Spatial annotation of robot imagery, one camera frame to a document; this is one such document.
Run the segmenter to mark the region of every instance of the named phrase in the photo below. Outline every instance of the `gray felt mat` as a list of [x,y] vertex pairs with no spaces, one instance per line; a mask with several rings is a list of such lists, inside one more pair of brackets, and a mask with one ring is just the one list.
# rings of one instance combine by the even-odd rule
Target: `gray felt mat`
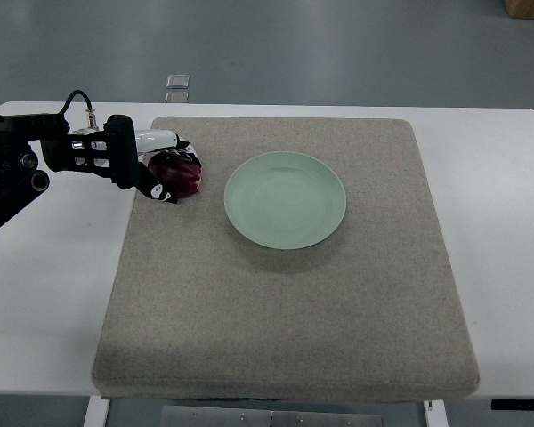
[[[161,117],[203,186],[134,200],[93,382],[107,397],[391,402],[460,398],[479,374],[415,136],[390,119]],[[334,234],[279,251],[223,209],[231,173],[314,156],[348,205]]]

